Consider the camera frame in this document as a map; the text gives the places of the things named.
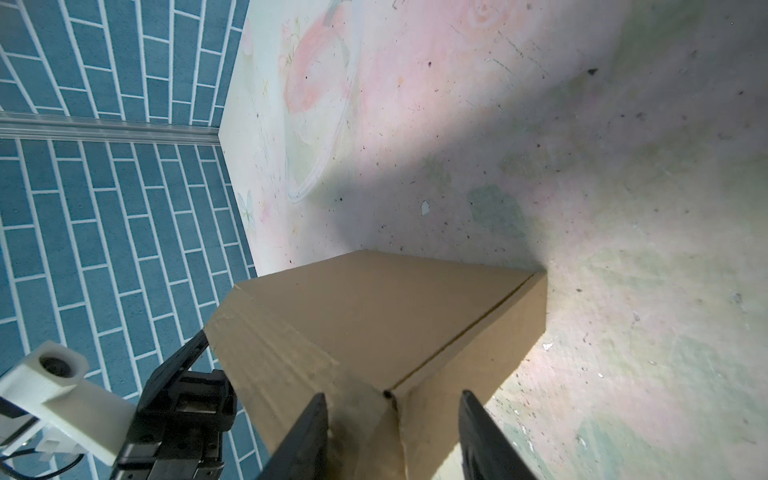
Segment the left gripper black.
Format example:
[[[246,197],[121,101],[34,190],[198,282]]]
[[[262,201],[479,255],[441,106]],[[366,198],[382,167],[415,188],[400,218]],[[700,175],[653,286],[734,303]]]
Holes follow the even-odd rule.
[[[188,371],[208,345],[200,330],[154,370],[113,464],[112,479],[221,477],[223,434],[233,426],[237,397],[223,371]]]

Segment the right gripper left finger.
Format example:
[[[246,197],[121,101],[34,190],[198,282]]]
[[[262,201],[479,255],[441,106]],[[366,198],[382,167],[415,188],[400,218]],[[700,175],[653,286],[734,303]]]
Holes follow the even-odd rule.
[[[258,480],[317,480],[328,477],[328,408],[315,394],[281,442]]]

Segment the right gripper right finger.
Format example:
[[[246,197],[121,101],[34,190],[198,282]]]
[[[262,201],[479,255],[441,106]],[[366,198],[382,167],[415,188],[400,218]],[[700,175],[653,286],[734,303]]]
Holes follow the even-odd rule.
[[[458,431],[465,479],[536,479],[470,390],[461,394]]]

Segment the brown cardboard paper box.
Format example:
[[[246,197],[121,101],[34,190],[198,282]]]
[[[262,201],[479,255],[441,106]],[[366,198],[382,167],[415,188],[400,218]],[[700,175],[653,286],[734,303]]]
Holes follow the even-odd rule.
[[[357,251],[235,285],[205,326],[270,454],[317,394],[334,479],[429,479],[546,328],[547,276]]]

